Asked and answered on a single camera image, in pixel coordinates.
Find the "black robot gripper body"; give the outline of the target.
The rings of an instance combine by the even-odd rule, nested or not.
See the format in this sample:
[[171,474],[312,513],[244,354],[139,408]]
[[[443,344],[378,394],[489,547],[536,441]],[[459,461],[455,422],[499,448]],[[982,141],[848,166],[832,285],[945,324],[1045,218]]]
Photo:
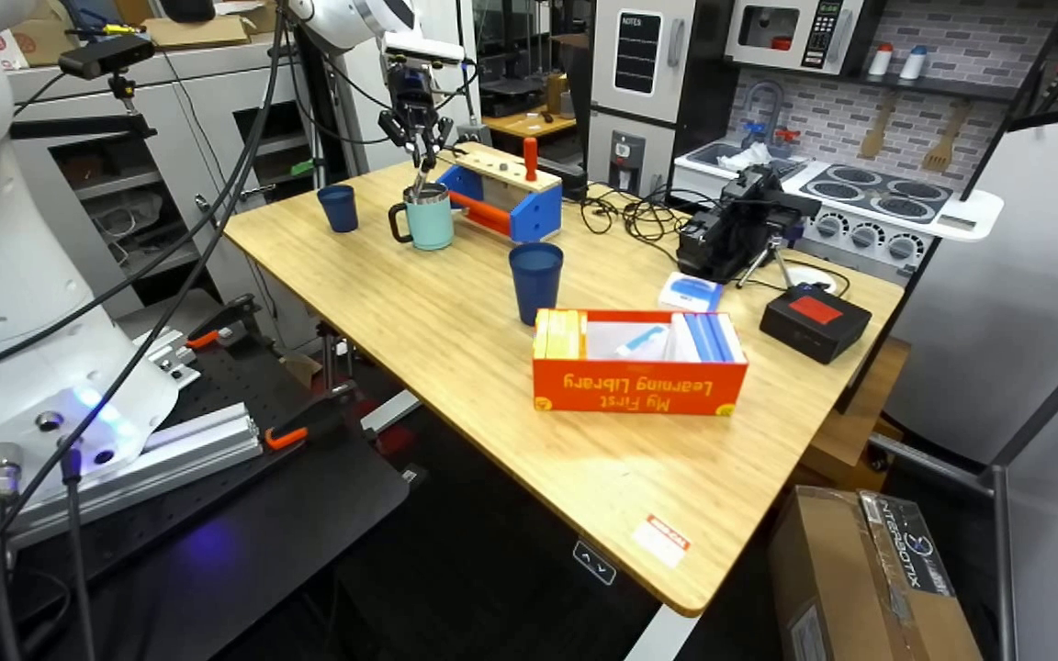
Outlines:
[[388,64],[386,66],[388,108],[378,115],[378,127],[397,144],[438,144],[438,91],[422,64]]

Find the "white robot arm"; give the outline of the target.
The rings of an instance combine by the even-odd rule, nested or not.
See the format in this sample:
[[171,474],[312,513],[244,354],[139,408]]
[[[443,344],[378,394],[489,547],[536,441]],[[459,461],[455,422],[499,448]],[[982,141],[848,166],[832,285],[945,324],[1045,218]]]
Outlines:
[[434,75],[440,66],[466,66],[466,50],[430,42],[408,0],[285,0],[285,10],[334,50],[378,49],[386,83],[378,127],[426,175],[446,144],[440,121],[443,91],[434,83]]

